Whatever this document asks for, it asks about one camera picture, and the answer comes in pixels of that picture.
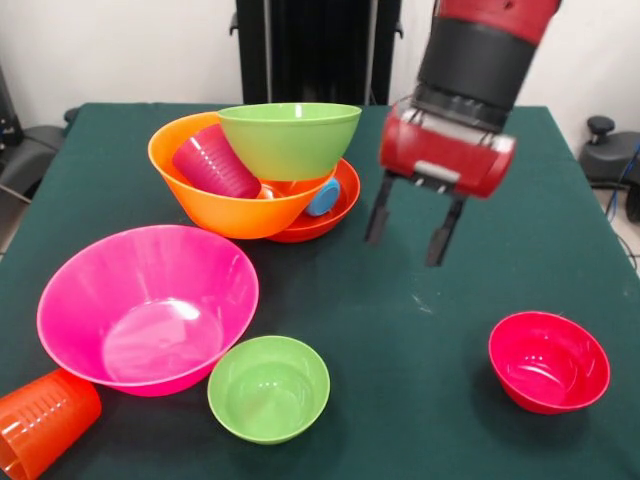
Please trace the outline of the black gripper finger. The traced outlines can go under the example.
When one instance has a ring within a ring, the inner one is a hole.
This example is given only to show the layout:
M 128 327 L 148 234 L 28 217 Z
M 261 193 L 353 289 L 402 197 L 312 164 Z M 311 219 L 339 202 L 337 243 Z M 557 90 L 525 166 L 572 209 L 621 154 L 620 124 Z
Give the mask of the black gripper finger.
M 464 206 L 464 197 L 454 196 L 452 198 L 443 224 L 433 232 L 429 241 L 426 256 L 427 267 L 440 267 L 442 265 Z
M 376 245 L 384 232 L 385 224 L 389 216 L 389 211 L 386 206 L 393 184 L 394 174 L 392 172 L 385 172 L 365 232 L 364 240 L 368 244 Z

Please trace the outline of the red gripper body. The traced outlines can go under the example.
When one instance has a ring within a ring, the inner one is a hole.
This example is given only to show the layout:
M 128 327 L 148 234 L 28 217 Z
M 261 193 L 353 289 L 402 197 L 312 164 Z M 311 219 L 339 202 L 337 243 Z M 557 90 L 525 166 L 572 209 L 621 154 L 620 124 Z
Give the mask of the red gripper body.
M 516 139 L 440 118 L 396 102 L 385 121 L 380 164 L 420 185 L 487 198 L 515 157 Z

